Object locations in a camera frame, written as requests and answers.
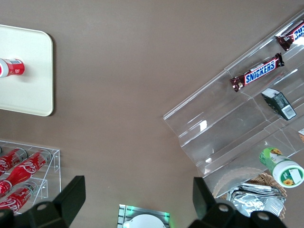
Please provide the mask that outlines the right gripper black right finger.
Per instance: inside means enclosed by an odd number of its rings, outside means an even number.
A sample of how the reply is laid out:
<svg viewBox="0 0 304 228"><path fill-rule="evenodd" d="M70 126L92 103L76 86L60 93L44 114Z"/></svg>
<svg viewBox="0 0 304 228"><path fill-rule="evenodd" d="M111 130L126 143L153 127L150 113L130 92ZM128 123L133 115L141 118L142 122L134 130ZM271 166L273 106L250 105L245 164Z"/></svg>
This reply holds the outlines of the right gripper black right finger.
<svg viewBox="0 0 304 228"><path fill-rule="evenodd" d="M191 228L284 228L285 224L267 211L254 211L250 217L238 212L225 200L217 202L201 177L193 178L192 201L198 218Z"/></svg>

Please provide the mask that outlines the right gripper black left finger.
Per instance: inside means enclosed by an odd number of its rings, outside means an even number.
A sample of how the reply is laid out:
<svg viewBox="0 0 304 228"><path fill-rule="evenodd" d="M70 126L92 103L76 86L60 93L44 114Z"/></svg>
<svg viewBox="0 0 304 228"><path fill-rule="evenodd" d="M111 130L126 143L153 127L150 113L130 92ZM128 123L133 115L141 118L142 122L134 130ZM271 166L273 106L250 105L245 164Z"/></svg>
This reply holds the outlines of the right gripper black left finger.
<svg viewBox="0 0 304 228"><path fill-rule="evenodd" d="M68 228L86 200L84 176L75 176L52 200L34 205L14 218L15 228Z"/></svg>

